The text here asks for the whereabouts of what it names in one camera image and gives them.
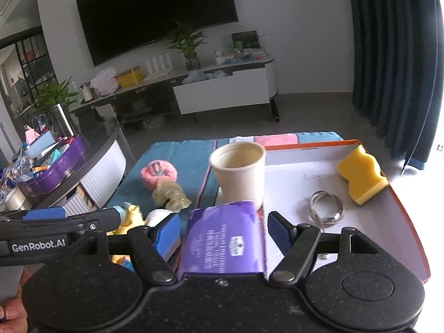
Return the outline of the person's left hand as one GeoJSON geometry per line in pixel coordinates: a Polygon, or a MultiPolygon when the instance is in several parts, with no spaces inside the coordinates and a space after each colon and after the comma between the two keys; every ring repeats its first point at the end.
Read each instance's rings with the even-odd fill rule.
{"type": "Polygon", "coordinates": [[[26,268],[22,270],[16,296],[8,299],[1,306],[1,322],[27,320],[28,314],[22,303],[22,288],[31,276],[32,274],[26,268]]]}

